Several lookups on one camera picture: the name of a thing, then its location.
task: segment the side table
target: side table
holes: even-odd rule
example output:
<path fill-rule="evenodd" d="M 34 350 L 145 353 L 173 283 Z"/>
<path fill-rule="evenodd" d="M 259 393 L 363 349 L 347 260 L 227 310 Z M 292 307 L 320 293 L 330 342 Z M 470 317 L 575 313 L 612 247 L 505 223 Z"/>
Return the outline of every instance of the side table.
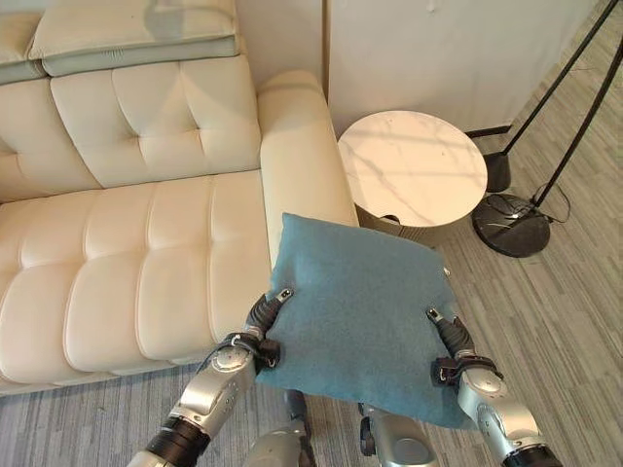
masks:
<path fill-rule="evenodd" d="M 383 230 L 427 246 L 437 246 L 487 188 L 487 167 L 476 145 L 430 115 L 389 111 L 364 117 L 344 132 L 339 146 L 360 222 L 385 218 Z"/>

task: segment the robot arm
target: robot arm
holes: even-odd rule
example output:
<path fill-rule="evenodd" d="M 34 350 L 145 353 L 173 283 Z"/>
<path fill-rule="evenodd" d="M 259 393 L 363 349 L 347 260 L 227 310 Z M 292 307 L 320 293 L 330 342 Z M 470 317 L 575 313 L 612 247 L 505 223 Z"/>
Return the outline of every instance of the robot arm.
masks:
<path fill-rule="evenodd" d="M 435 309 L 427 316 L 454 357 L 437 359 L 433 377 L 438 383 L 458 384 L 458 404 L 478 425 L 495 461 L 503 467 L 563 467 L 545 444 L 531 412 L 508 390 L 494 362 L 476 354 L 460 320 L 451 323 Z"/>
<path fill-rule="evenodd" d="M 292 296 L 284 289 L 264 296 L 249 313 L 243 332 L 228 335 L 203 361 L 168 414 L 160 432 L 128 467 L 193 467 L 229 418 L 257 373 L 278 360 L 278 347 L 265 339 L 279 309 Z"/>

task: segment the lamp base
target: lamp base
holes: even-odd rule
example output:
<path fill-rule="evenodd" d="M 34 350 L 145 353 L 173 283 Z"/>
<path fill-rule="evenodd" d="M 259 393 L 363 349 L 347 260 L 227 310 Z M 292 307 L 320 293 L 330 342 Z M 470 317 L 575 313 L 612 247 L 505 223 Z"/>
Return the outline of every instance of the lamp base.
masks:
<path fill-rule="evenodd" d="M 549 242 L 549 220 L 534 204 L 513 195 L 490 195 L 471 213 L 474 230 L 498 253 L 527 258 Z"/>
<path fill-rule="evenodd" d="M 484 156 L 487 165 L 487 192 L 499 193 L 510 187 L 510 162 L 504 152 Z"/>

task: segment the white leather sofa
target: white leather sofa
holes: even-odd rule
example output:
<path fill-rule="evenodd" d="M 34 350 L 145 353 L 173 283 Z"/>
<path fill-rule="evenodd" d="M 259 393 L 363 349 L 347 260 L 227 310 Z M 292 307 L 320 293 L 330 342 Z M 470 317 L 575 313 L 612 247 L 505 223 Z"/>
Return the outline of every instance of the white leather sofa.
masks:
<path fill-rule="evenodd" d="M 199 361 L 282 212 L 356 225 L 315 78 L 256 92 L 233 2 L 153 4 L 0 16 L 0 394 Z"/>

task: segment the baseboard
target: baseboard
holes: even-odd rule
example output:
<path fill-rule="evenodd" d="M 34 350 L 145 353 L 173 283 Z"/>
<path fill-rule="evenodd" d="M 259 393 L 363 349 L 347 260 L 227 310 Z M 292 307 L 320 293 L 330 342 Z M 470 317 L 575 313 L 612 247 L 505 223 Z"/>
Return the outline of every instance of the baseboard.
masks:
<path fill-rule="evenodd" d="M 494 126 L 493 128 L 474 129 L 466 131 L 465 134 L 470 138 L 481 138 L 483 136 L 491 136 L 492 134 L 507 133 L 511 125 Z"/>

